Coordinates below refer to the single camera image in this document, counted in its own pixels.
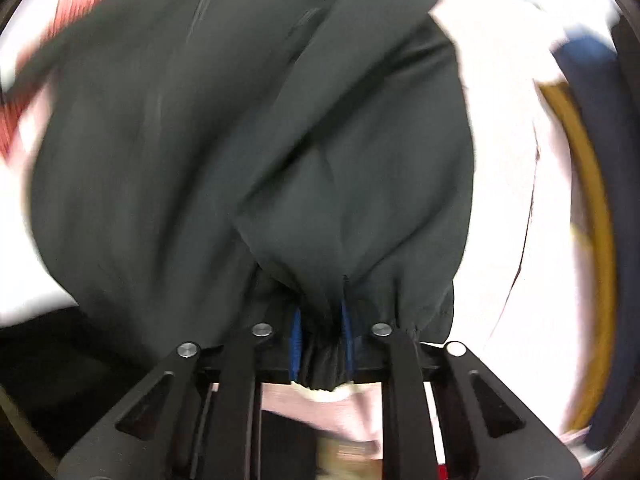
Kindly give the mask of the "black jacket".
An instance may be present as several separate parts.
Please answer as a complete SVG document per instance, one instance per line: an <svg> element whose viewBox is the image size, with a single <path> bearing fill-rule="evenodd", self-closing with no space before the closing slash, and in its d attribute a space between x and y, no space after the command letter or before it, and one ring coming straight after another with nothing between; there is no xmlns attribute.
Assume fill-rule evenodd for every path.
<svg viewBox="0 0 640 480"><path fill-rule="evenodd" d="M131 359L302 318L300 382L344 335L441 342L474 155L437 0L102 0L6 92L47 82L28 188L41 259Z"/></svg>

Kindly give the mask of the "yellow wooden hoop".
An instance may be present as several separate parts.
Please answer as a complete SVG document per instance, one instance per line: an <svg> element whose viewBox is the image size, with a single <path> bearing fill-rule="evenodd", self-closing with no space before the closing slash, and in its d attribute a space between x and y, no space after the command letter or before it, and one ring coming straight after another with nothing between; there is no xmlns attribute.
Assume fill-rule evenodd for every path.
<svg viewBox="0 0 640 480"><path fill-rule="evenodd" d="M566 82L540 84L538 90L566 135L572 161L577 166L578 183L582 188L590 227L590 233L580 233L578 240L590 249L593 256L594 311L585 376L566 426L567 430L578 431L590 425L604 396L612 367L617 310L614 230L596 151L570 86Z"/></svg>

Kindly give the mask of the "pink polka dot blanket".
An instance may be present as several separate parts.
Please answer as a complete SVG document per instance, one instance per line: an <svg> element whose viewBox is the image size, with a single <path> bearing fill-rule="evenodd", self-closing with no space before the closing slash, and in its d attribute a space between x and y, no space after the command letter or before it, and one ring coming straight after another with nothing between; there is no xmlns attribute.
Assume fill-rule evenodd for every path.
<svg viewBox="0 0 640 480"><path fill-rule="evenodd" d="M9 13L9 30L1 32L1 81L12 82L14 72L32 52L61 29L90 12L100 0L27 0ZM584 226L578 236L578 220L584 212L578 198L570 197L578 177L570 176L570 148L560 123L551 113L534 84L558 84L563 76L551 59L548 47L560 41L544 14L520 0L439 0L430 11L457 49L460 78L468 104L468 115L476 148L474 198L468 244L462 267L454 284L460 299L451 336L469 336L474 350L501 373L516 393L525 393L534 412L552 431L563 428L582 395L582 378L587 378L588 336L597 311L593 261ZM35 246L27 236L26 191L37 148L50 116L53 88L40 84L34 98L26 98L26 112L1 113L1 146L9 140L8 162L1 162L1 205L9 217L1 225L9 229L10 248L1 249L1 269L10 271L1 283L9 287L8 300L17 306L2 311L2 323L23 323L36 318L44 323L44 334L62 335L53 328L67 315L72 322L77 309L58 309L44 315L44 303L70 300L53 278L45 278ZM551 313L558 307L559 327L534 324L534 300L524 298L534 285L553 285L560 299L542 309ZM36 307L40 301L43 305ZM540 330L539 334L560 336L561 348L568 352L547 378L558 378L556 394L542 394L542 365L536 364L534 378L525 379L515 358L534 364L534 350L515 341L515 330ZM338 393L310 393L297 386L269 386L264 415L266 439L275 439L291 430L293 443L275 451L265 448L265 474L276 467L276 476L292 479L381 479L382 422L378 406L379 386L341 387ZM90 414L80 414L72 426L70 415L62 422L44 415L63 415L63 408L28 407L11 414L15 431L25 446L45 464L62 460L63 452L79 439L80 430L90 422Z"/></svg>

